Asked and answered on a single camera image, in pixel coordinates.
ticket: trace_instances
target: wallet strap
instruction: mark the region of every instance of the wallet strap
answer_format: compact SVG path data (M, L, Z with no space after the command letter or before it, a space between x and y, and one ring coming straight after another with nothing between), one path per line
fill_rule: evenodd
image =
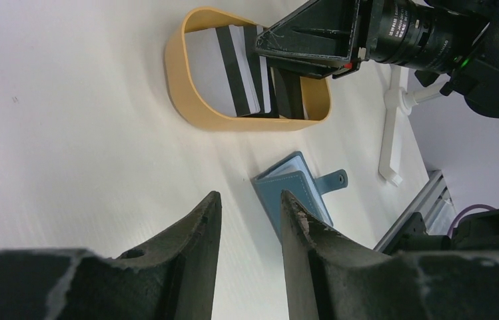
M347 172L344 169L334 171L322 177L314 179L318 192L324 195L328 192L336 191L347 187Z

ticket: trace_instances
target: white bracket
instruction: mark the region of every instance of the white bracket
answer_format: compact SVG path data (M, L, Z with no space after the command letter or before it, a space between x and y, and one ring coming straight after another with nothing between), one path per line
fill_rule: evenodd
M408 87L408 70L404 67L392 66L390 89L384 94L386 119L382 134L382 147L378 172L390 183L398 186L402 182L400 176L400 156L402 153L402 135L412 107L441 96L440 90L445 81L435 83L427 88L414 92L406 92Z

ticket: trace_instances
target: card holder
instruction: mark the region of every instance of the card holder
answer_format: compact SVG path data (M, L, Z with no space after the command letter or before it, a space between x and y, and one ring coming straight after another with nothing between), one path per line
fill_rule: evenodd
M279 169L291 172L275 174ZM313 179L302 153L297 151L251 179L251 183L280 239L280 194L283 190L290 191L317 219L333 226L322 195L347 187L348 179L345 170Z

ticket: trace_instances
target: tan container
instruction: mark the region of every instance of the tan container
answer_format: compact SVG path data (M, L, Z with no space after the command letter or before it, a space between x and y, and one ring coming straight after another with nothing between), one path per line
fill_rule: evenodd
M320 123L330 114L331 98L326 79L301 78L302 100L310 120L228 117L202 99L191 77L185 33L225 25L255 24L212 7L201 7L187 14L167 42L165 67L169 93L175 108L192 125L210 131L294 131Z

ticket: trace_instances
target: white table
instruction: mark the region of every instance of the white table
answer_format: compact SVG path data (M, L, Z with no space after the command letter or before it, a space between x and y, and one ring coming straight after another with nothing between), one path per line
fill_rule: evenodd
M292 133L211 133L173 108L169 35L213 5L264 25L303 0L0 1L0 247L116 256L222 194L215 319L286 319L280 244L249 179L295 150L322 175L335 227L374 247L428 179L411 128L394 187L378 174L390 68L331 81L328 120Z

